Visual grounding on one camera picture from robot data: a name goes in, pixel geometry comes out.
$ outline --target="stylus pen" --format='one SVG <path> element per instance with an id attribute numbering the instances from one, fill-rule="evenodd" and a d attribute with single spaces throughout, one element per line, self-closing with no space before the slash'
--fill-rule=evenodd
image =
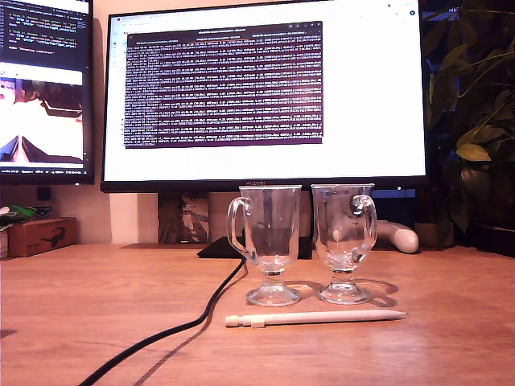
<path id="1" fill-rule="evenodd" d="M 225 318 L 225 326 L 251 326 L 252 328 L 260 328 L 274 324 L 366 322 L 373 320 L 404 319 L 406 315 L 406 312 L 392 310 L 346 310 L 297 312 L 293 314 L 231 315 Z"/>

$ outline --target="cable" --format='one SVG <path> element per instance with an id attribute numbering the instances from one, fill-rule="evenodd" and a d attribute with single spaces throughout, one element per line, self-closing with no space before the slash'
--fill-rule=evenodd
<path id="1" fill-rule="evenodd" d="M 211 310 L 213 304 L 215 303 L 216 298 L 220 295 L 220 292 L 222 289 L 231 281 L 231 279 L 236 275 L 236 273 L 241 269 L 243 264 L 245 263 L 245 258 L 242 257 L 240 264 L 231 272 L 231 274 L 224 280 L 222 284 L 216 289 L 214 294 L 209 299 L 208 304 L 206 305 L 206 309 L 202 313 L 201 316 L 199 316 L 197 319 L 187 322 L 184 324 L 181 324 L 180 326 L 172 327 L 168 330 L 161 331 L 158 334 L 152 335 L 148 338 L 145 338 L 141 342 L 138 342 L 134 344 L 133 346 L 127 348 L 126 350 L 122 351 L 120 354 L 116 355 L 112 359 L 110 359 L 108 362 L 104 363 L 102 366 L 100 366 L 91 376 L 86 378 L 79 386 L 90 386 L 97 382 L 102 376 L 107 374 L 108 371 L 113 369 L 115 366 L 117 366 L 121 361 L 129 358 L 132 354 L 140 351 L 142 348 L 157 342 L 158 340 L 164 339 L 167 336 L 176 334 L 181 331 L 185 331 L 187 329 L 193 328 L 195 326 L 198 326 L 201 324 L 209 315 L 209 311 Z"/>

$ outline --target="monitor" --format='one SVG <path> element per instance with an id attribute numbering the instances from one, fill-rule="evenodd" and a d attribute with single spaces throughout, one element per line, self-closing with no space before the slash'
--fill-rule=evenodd
<path id="1" fill-rule="evenodd" d="M 93 183 L 93 0 L 0 0 L 0 183 Z"/>
<path id="2" fill-rule="evenodd" d="M 109 16 L 105 192 L 426 178 L 417 0 Z"/>

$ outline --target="glass mug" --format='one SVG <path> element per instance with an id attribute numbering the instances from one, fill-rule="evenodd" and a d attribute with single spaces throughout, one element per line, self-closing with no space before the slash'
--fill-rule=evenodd
<path id="1" fill-rule="evenodd" d="M 352 281 L 354 269 L 376 244 L 374 185 L 311 185 L 315 221 L 315 251 L 333 272 L 331 284 L 318 298 L 336 304 L 366 302 L 370 294 Z"/>
<path id="2" fill-rule="evenodd" d="M 287 306 L 300 300 L 282 280 L 282 271 L 299 254 L 300 185 L 240 187 L 241 197 L 229 205 L 229 243 L 264 274 L 263 283 L 247 293 L 259 306 Z M 236 238 L 236 216 L 243 208 L 245 246 Z"/>

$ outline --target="monitor bezel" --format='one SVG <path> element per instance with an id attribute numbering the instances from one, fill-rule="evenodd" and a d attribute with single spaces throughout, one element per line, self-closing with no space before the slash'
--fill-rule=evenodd
<path id="1" fill-rule="evenodd" d="M 389 177 L 331 177 L 331 178 L 292 178 L 292 179 L 228 179 L 228 180 L 142 180 L 142 181 L 106 181 L 105 180 L 105 149 L 106 149 L 106 132 L 107 132 L 107 96 L 109 84 L 109 50 L 111 47 L 111 21 L 113 18 L 137 16 L 146 14 L 166 14 L 166 13 L 181 13 L 189 11 L 201 10 L 218 10 L 224 8 L 243 8 L 252 6 L 268 6 L 279 4 L 291 4 L 302 2 L 324 2 L 331 0 L 282 0 L 277 2 L 252 2 L 248 4 L 233 4 L 221 6 L 206 6 L 206 7 L 192 7 L 192 8 L 179 8 L 173 10 L 150 10 L 139 11 L 130 13 L 110 14 L 108 20 L 107 30 L 107 50 L 105 59 L 105 103 L 104 103 L 104 138 L 102 150 L 102 172 L 101 172 L 101 186 L 100 189 L 104 193 L 153 193 L 161 191 L 175 191 L 175 192 L 222 192 L 222 191 L 238 191 L 240 186 L 261 186 L 261 185 L 285 185 L 285 184 L 298 184 L 302 189 L 307 191 L 311 189 L 312 183 L 374 183 L 376 188 L 379 189 L 412 189 L 417 187 L 426 186 L 429 183 L 428 176 L 428 152 L 427 142 L 424 141 L 424 158 L 425 158 L 425 175 L 410 175 L 410 176 L 389 176 Z M 422 9 L 420 0 L 418 4 L 418 28 L 419 34 L 422 36 Z M 426 101 L 423 97 L 424 109 L 423 110 L 423 128 L 424 139 L 426 139 Z"/>
<path id="2" fill-rule="evenodd" d="M 0 173 L 0 185 L 73 185 L 95 183 L 95 154 L 94 154 L 94 89 L 93 89 L 93 0 L 88 0 L 88 94 L 89 94 L 89 122 L 84 120 L 84 148 L 89 152 L 89 169 L 87 174 L 2 174 Z"/>

